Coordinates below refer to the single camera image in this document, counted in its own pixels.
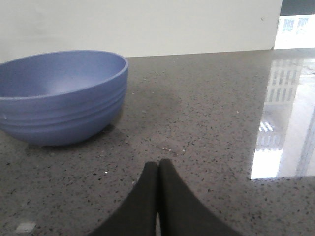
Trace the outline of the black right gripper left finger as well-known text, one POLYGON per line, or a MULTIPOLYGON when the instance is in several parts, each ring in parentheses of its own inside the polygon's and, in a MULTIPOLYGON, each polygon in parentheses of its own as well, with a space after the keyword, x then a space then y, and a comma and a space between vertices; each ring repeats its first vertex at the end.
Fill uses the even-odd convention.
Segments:
POLYGON ((91 236, 154 236, 157 217, 158 165, 147 162, 134 188, 91 236))

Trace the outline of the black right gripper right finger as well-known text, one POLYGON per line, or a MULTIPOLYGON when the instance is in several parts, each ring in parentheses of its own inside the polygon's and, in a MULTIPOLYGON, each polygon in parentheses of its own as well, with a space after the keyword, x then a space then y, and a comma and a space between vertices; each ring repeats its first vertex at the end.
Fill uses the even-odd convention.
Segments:
POLYGON ((181 179, 169 159, 159 162, 159 218, 163 236, 239 236, 212 214, 181 179))

